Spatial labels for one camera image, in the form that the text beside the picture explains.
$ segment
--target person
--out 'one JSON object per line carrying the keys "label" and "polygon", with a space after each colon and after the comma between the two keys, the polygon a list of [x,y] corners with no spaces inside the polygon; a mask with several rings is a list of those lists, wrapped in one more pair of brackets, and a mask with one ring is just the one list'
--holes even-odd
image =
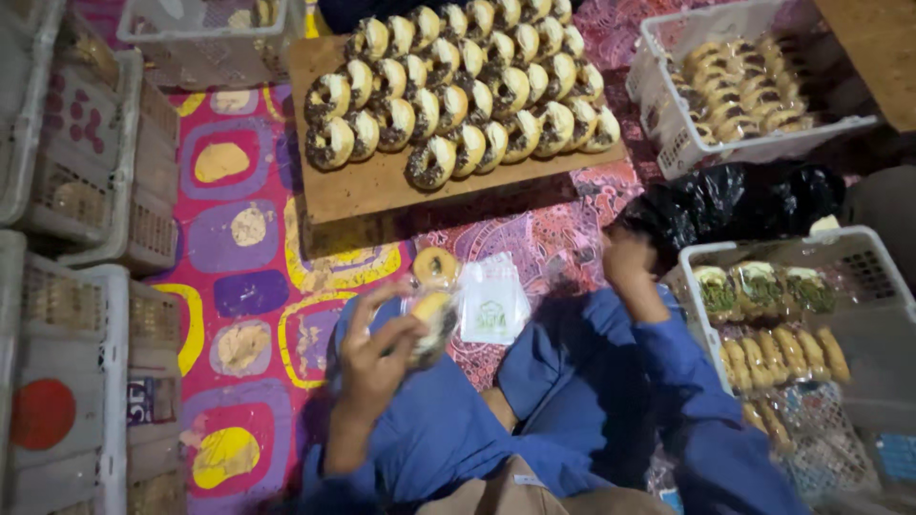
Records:
{"label": "person", "polygon": [[348,302],[328,437],[305,455],[300,512],[671,512],[639,490],[658,436],[686,513],[808,513],[653,262],[645,240],[612,230],[612,289],[545,300],[483,394],[448,356],[407,370],[427,331],[399,316],[408,286]]}

